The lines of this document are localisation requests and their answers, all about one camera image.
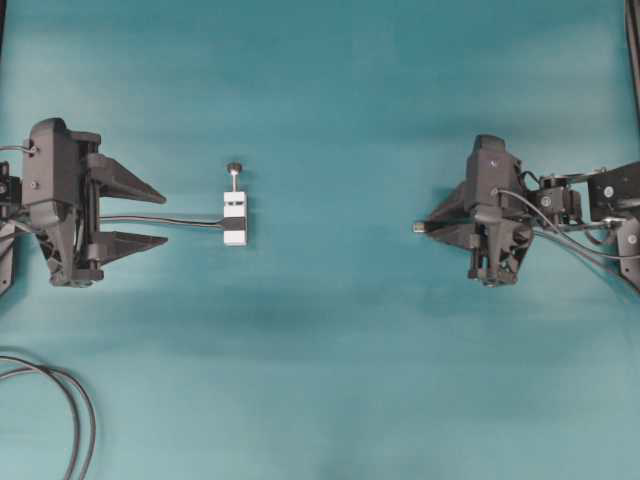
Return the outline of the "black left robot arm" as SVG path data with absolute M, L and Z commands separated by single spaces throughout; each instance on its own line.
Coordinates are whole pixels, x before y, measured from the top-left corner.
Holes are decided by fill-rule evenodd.
M 97 133 L 72 131 L 60 118 L 36 124 L 18 146 L 19 176 L 1 165 L 1 288 L 14 280 L 14 240 L 35 236 L 56 287 L 84 288 L 104 277 L 105 265 L 151 250 L 166 238 L 105 231 L 104 197 L 165 203 L 165 197 L 117 160 L 99 151 Z

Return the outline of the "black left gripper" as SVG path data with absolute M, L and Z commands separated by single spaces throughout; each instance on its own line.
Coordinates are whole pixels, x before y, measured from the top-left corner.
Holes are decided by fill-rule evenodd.
M 71 136 L 80 156 L 79 205 L 67 208 L 65 218 L 52 225 L 31 226 L 45 256 L 50 283 L 82 288 L 102 278 L 92 261 L 115 261 L 168 241 L 166 237 L 97 232 L 100 196 L 156 204 L 164 204 L 166 198 L 117 160 L 96 152 L 94 143 Z

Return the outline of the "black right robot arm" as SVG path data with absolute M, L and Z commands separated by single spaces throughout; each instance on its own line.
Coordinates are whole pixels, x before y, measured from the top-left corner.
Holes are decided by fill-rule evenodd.
M 468 276 L 513 285 L 535 236 L 545 236 L 639 286 L 639 165 L 543 176 L 531 189 L 517 163 L 471 168 L 415 231 L 470 253 Z

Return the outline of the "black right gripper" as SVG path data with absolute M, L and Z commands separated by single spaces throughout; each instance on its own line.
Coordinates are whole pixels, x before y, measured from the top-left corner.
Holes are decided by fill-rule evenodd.
M 514 202 L 465 201 L 461 182 L 429 214 L 426 235 L 447 245 L 468 249 L 471 264 L 468 277 L 485 286 L 513 285 L 533 241 L 526 209 Z M 470 223 L 445 224 L 467 217 Z

